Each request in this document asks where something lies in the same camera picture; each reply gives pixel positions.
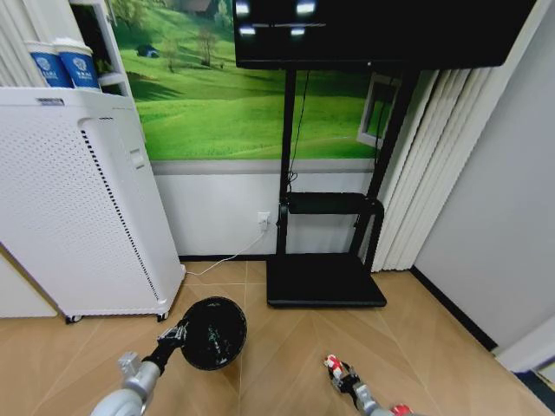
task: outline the black round pad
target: black round pad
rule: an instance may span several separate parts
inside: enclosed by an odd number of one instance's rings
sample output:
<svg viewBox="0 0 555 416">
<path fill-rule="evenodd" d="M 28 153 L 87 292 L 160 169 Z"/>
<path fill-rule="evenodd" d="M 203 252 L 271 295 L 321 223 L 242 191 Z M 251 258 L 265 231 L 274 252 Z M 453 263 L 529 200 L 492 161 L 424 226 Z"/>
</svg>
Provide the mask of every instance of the black round pad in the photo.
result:
<svg viewBox="0 0 555 416">
<path fill-rule="evenodd" d="M 181 352 L 201 370 L 217 370 L 232 362 L 246 339 L 246 319 L 241 308 L 224 297 L 196 302 L 183 316 L 186 337 Z"/>
</svg>

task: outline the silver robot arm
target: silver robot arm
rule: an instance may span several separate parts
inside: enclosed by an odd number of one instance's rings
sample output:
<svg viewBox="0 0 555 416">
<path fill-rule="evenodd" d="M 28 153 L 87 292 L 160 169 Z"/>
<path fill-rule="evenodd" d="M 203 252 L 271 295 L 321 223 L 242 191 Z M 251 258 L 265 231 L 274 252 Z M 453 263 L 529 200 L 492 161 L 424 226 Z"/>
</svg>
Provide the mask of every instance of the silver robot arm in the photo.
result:
<svg viewBox="0 0 555 416">
<path fill-rule="evenodd" d="M 414 413 L 407 413 L 410 410 L 404 405 L 400 406 L 407 410 L 402 413 L 393 413 L 381 407 L 372 397 L 369 387 L 360 379 L 355 369 L 346 362 L 339 361 L 334 355 L 328 355 L 324 365 L 328 368 L 333 387 L 341 393 L 347 393 L 362 416 L 395 416 L 396 414 L 417 416 Z"/>
<path fill-rule="evenodd" d="M 156 381 L 167 361 L 183 345 L 186 327 L 178 324 L 158 337 L 158 347 L 142 362 L 136 353 L 125 353 L 119 360 L 124 380 L 117 390 L 96 405 L 91 416 L 141 416 L 153 398 Z"/>
</svg>

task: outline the gray wall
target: gray wall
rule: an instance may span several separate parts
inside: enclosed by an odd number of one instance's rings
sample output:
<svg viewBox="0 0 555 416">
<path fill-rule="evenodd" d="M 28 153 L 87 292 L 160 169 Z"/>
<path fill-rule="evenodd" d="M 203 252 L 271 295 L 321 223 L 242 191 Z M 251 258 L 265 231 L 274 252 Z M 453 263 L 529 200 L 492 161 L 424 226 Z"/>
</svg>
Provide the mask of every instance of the gray wall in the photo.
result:
<svg viewBox="0 0 555 416">
<path fill-rule="evenodd" d="M 416 267 L 501 347 L 555 314 L 555 5 Z"/>
<path fill-rule="evenodd" d="M 371 173 L 300 173 L 298 192 L 366 192 Z M 257 212 L 271 213 L 266 236 L 245 254 L 276 252 L 279 174 L 156 175 L 180 255 L 235 254 L 260 233 Z M 290 215 L 290 253 L 346 251 L 355 216 Z"/>
</svg>

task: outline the air purifier caster wheel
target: air purifier caster wheel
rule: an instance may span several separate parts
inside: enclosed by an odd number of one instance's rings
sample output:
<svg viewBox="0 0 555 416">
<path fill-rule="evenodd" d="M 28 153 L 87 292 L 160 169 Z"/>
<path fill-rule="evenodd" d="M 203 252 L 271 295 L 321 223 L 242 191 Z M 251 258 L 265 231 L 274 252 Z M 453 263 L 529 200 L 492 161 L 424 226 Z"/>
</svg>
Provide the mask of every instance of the air purifier caster wheel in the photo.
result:
<svg viewBox="0 0 555 416">
<path fill-rule="evenodd" d="M 83 319 L 83 315 L 66 316 L 66 324 L 76 323 Z"/>
<path fill-rule="evenodd" d="M 170 316 L 169 312 L 164 312 L 163 314 L 157 314 L 156 315 L 156 321 L 157 322 L 163 322 L 167 319 L 168 316 Z"/>
</svg>

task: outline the white power cable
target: white power cable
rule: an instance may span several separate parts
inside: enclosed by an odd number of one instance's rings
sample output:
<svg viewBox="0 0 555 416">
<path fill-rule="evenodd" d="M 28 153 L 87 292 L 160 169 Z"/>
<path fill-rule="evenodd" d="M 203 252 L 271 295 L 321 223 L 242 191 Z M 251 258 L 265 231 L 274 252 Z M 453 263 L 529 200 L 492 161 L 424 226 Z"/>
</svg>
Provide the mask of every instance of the white power cable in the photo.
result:
<svg viewBox="0 0 555 416">
<path fill-rule="evenodd" d="M 237 253 L 235 256 L 231 256 L 228 258 L 223 258 L 222 260 L 220 260 L 217 263 L 214 263 L 212 266 L 210 266 L 208 269 L 201 271 L 200 273 L 193 273 L 192 271 L 187 271 L 187 275 L 194 275 L 194 276 L 201 276 L 204 275 L 208 270 L 213 269 L 214 267 L 216 267 L 218 264 L 221 264 L 223 262 L 226 262 L 228 260 L 232 260 L 233 258 L 237 257 L 239 254 L 242 254 L 243 252 L 249 250 L 254 244 L 256 244 L 260 238 L 262 238 L 264 236 L 265 232 L 262 232 L 257 238 L 256 240 L 254 240 L 252 243 L 250 243 L 249 245 L 247 245 L 245 248 L 243 248 L 239 253 Z"/>
</svg>

